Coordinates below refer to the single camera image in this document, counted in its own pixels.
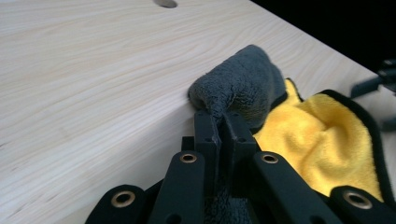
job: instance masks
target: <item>yellow cloth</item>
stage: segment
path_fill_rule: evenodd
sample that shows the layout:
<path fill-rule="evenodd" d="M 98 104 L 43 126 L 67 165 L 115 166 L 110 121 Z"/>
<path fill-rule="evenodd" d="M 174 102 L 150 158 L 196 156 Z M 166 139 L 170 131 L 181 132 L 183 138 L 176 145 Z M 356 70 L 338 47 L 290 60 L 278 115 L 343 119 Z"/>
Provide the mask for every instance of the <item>yellow cloth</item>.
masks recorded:
<path fill-rule="evenodd" d="M 383 202 L 367 127 L 346 106 L 318 93 L 302 101 L 286 79 L 288 99 L 254 135 L 261 149 L 283 156 L 314 190 L 364 189 Z"/>

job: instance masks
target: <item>microfiber cloth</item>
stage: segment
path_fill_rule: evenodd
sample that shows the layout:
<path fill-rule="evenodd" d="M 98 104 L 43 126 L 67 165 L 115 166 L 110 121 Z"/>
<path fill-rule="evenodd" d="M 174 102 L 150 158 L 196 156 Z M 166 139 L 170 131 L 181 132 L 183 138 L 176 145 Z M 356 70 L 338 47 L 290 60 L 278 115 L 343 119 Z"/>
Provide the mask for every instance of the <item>microfiber cloth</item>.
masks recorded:
<path fill-rule="evenodd" d="M 206 109 L 218 124 L 232 110 L 257 130 L 270 109 L 287 97 L 285 89 L 284 78 L 264 50 L 248 45 L 199 77 L 188 94 L 192 105 Z"/>
<path fill-rule="evenodd" d="M 395 208 L 380 132 L 361 106 L 332 90 L 303 100 L 291 79 L 288 99 L 254 135 L 262 150 L 282 155 L 314 190 L 363 189 Z"/>

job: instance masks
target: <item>wooden table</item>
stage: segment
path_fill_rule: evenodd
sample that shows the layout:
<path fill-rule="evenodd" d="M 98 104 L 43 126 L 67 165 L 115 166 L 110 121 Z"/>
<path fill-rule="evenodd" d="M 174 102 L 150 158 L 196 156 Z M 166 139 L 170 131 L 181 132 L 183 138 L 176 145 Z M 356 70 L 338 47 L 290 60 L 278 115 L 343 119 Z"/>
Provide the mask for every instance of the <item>wooden table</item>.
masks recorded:
<path fill-rule="evenodd" d="M 83 223 L 107 190 L 163 178 L 193 135 L 187 88 L 249 44 L 303 97 L 375 76 L 248 0 L 1 1 L 0 223 Z M 382 119 L 391 101 L 358 102 Z"/>

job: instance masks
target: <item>yellow towel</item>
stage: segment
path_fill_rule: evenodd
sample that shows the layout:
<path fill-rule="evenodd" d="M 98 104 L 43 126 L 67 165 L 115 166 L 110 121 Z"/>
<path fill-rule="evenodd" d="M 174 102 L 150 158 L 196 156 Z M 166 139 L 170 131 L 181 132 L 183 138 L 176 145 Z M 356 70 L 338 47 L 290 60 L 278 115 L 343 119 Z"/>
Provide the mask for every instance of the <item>yellow towel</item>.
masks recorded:
<path fill-rule="evenodd" d="M 379 131 L 368 113 L 336 91 L 303 101 L 291 79 L 285 82 L 288 99 L 270 112 L 254 135 L 261 149 L 282 155 L 324 195 L 349 185 L 394 203 Z"/>

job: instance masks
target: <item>metal ring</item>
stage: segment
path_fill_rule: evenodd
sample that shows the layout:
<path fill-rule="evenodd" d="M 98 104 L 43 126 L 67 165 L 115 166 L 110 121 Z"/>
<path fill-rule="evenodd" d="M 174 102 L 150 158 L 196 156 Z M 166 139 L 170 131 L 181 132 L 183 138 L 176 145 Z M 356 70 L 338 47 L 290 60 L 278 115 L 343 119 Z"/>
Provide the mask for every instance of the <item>metal ring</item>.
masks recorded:
<path fill-rule="evenodd" d="M 126 196 L 126 200 L 121 200 L 120 196 Z M 111 204 L 113 204 L 113 206 L 118 207 L 118 208 L 122 208 L 122 207 L 126 207 L 129 204 L 134 202 L 134 199 L 136 198 L 136 196 L 134 195 L 133 192 L 129 191 L 129 190 L 124 190 L 124 191 L 120 191 L 118 193 L 116 193 L 113 198 L 111 199 Z"/>
<path fill-rule="evenodd" d="M 187 154 L 181 155 L 180 160 L 184 163 L 193 163 L 193 162 L 197 161 L 197 157 L 195 155 L 187 153 Z"/>
<path fill-rule="evenodd" d="M 262 161 L 265 161 L 267 163 L 277 163 L 279 159 L 273 155 L 264 154 L 262 155 Z"/>
<path fill-rule="evenodd" d="M 357 192 L 346 190 L 343 196 L 347 202 L 360 209 L 370 209 L 373 207 L 370 200 Z"/>

